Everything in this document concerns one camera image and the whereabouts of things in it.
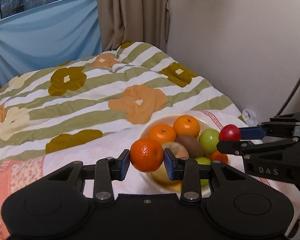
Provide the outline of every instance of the plastic bag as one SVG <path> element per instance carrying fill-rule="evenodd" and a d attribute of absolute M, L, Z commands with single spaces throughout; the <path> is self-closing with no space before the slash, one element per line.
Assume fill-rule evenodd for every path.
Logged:
<path fill-rule="evenodd" d="M 248 126 L 256 126 L 258 124 L 257 115 L 252 110 L 244 109 L 242 111 L 242 117 Z"/>

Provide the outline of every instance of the white bowl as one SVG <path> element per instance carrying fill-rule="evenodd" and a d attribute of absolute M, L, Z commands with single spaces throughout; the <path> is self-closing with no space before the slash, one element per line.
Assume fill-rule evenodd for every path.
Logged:
<path fill-rule="evenodd" d="M 155 119 L 151 122 L 148 123 L 147 126 L 145 126 L 143 128 L 143 130 L 140 132 L 139 134 L 139 139 L 140 138 L 144 138 L 144 137 L 148 137 L 148 133 L 149 131 L 151 130 L 152 127 L 158 125 L 158 124 L 161 124 L 161 123 L 165 123 L 165 124 L 168 124 L 170 126 L 173 126 L 173 123 L 174 121 L 179 117 L 179 116 L 182 116 L 182 115 L 185 115 L 185 114 L 188 114 L 188 113 L 183 113 L 183 114 L 171 114 L 171 115 L 167 115 L 167 116 L 163 116 L 163 117 L 160 117 L 158 119 Z M 209 126 L 207 124 L 207 122 L 203 121 L 203 120 L 200 120 L 198 119 L 197 117 L 195 117 L 199 124 L 200 124 L 200 132 L 202 133 L 204 130 L 206 129 L 209 129 L 209 128 L 213 128 L 211 126 Z M 180 197 L 180 191 L 173 191 L 171 189 L 167 189 L 163 186 L 161 186 L 160 184 L 156 183 L 151 175 L 149 173 L 144 173 L 144 172 L 141 172 L 141 176 L 143 177 L 143 179 L 145 180 L 146 183 L 148 184 L 151 184 L 153 187 L 155 187 L 159 192 L 163 193 L 163 194 L 166 194 L 166 193 L 176 193 L 178 195 L 178 197 Z M 201 193 L 202 193 L 202 197 L 207 197 L 210 195 L 210 189 L 209 189 L 209 186 L 205 186 L 205 187 L 202 187 L 201 189 Z"/>

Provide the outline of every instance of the blue sheet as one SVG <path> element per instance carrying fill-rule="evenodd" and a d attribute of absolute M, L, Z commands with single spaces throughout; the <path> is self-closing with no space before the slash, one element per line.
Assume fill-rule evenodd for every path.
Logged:
<path fill-rule="evenodd" d="M 0 20 L 0 86 L 102 52 L 97 0 L 60 0 Z"/>

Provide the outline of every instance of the mandarin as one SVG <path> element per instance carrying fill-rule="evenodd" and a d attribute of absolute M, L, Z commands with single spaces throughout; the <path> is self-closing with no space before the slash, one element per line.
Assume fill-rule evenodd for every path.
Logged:
<path fill-rule="evenodd" d="M 158 141 L 160 144 L 163 144 L 167 142 L 174 142 L 177 134 L 171 126 L 161 123 L 151 128 L 148 133 L 148 137 L 152 140 Z"/>
<path fill-rule="evenodd" d="M 176 131 L 177 135 L 197 137 L 200 133 L 200 124 L 193 116 L 182 115 L 174 121 L 173 129 Z"/>
<path fill-rule="evenodd" d="M 221 161 L 223 163 L 228 163 L 228 161 L 229 161 L 228 155 L 220 153 L 218 151 L 213 152 L 210 155 L 209 159 L 211 161 Z"/>
<path fill-rule="evenodd" d="M 161 144 L 150 138 L 141 138 L 135 141 L 130 148 L 130 161 L 138 171 L 156 171 L 163 162 Z"/>

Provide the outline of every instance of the striped duvet cover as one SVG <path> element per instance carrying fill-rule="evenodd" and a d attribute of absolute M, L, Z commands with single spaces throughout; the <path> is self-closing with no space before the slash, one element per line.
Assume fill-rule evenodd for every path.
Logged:
<path fill-rule="evenodd" d="M 143 42 L 25 73 L 0 89 L 0 164 L 74 147 L 154 118 L 218 109 L 239 117 L 206 79 Z"/>

